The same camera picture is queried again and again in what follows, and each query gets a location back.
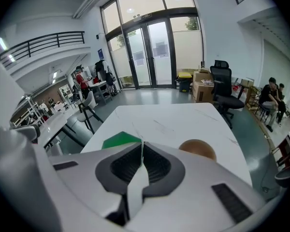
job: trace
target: door frame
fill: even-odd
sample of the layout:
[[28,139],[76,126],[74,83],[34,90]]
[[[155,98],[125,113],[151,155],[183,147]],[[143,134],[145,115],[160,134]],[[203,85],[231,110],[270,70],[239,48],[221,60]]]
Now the door frame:
[[[154,63],[153,51],[152,51],[152,42],[150,40],[149,28],[148,26],[164,22],[167,31],[168,37],[168,46],[169,46],[169,55],[170,55],[170,64],[171,64],[171,83],[159,85],[157,84],[156,78],[156,66]],[[172,28],[170,28],[171,23],[169,18],[160,18],[155,20],[150,20],[147,22],[140,22],[133,27],[129,27],[128,29],[123,30],[123,36],[127,39],[127,52],[129,58],[129,64],[131,68],[132,78],[135,84],[136,89],[138,88],[174,88],[175,87],[175,78],[176,78],[176,57],[175,57],[175,48],[174,48],[174,39],[173,39],[173,32]],[[151,85],[140,86],[138,83],[138,78],[136,74],[136,68],[133,60],[133,54],[130,47],[130,42],[128,40],[128,32],[133,30],[140,29],[142,33],[143,45],[145,50],[145,59],[149,73],[149,80]]]

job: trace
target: person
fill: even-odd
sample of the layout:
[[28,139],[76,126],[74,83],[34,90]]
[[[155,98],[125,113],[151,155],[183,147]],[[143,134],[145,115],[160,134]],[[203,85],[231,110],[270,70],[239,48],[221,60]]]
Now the person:
[[88,93],[89,93],[89,88],[88,88],[88,82],[89,80],[84,80],[83,77],[81,76],[81,72],[82,72],[82,66],[79,65],[76,67],[75,73],[76,73],[76,81],[78,82],[78,84],[81,86],[81,91],[83,96],[85,97],[85,99],[87,99]]
[[276,80],[271,77],[269,79],[269,84],[265,85],[261,91],[261,97],[259,99],[259,104],[270,110],[271,119],[266,125],[270,132],[273,132],[272,126],[276,120],[278,102],[275,100],[276,96]]
[[281,126],[281,120],[282,117],[284,116],[284,113],[286,112],[286,104],[283,101],[283,96],[282,96],[282,91],[284,90],[284,85],[283,83],[279,84],[279,88],[278,86],[277,90],[276,90],[276,95],[275,95],[275,99],[278,102],[278,110],[280,111],[280,114],[278,115],[278,124],[279,126]]

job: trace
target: black office chair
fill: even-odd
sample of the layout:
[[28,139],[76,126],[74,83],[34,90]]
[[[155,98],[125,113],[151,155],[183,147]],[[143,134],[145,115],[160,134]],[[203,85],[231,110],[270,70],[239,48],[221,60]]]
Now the black office chair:
[[227,123],[230,126],[230,129],[232,129],[232,123],[227,117],[227,115],[231,115],[232,119],[234,114],[228,112],[228,109],[243,108],[244,103],[241,102],[236,97],[232,96],[231,69],[215,66],[211,66],[210,69],[214,79],[213,101],[218,102],[217,110],[220,112],[222,116],[225,117]]
[[229,64],[227,61],[223,61],[223,60],[215,60],[215,67],[223,67],[223,68],[228,68]]

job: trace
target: sign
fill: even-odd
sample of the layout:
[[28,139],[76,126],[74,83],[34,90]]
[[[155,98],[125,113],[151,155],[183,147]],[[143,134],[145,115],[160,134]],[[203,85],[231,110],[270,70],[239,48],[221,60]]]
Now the sign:
[[141,19],[142,19],[142,20],[145,20],[145,19],[147,19],[147,18],[150,18],[151,16],[152,16],[151,13],[149,13],[149,14],[145,14],[145,15],[141,16]]
[[98,54],[99,54],[100,60],[103,60],[104,59],[104,56],[103,56],[102,49],[98,50]]

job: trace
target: glass door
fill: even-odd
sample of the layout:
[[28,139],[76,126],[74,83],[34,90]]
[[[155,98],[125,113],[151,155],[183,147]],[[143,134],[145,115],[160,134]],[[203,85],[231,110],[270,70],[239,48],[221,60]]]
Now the glass door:
[[172,87],[169,39],[165,21],[145,23],[126,33],[132,73],[140,88]]

